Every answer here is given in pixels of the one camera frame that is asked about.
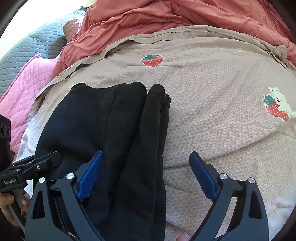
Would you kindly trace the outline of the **right hand thumb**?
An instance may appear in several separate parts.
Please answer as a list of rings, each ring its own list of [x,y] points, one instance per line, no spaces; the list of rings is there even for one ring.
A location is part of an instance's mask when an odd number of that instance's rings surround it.
[[[189,240],[190,240],[190,237],[186,233],[182,233],[176,239],[176,241],[189,241]]]

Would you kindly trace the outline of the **left hand red nails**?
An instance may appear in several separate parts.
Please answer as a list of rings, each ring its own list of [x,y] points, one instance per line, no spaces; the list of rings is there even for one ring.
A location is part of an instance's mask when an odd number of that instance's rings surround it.
[[[12,194],[1,193],[1,211],[7,221],[18,230],[21,230],[23,226],[20,223],[20,216],[22,219],[27,218],[31,201],[29,194],[24,189],[22,189],[21,194],[22,197],[15,200]]]

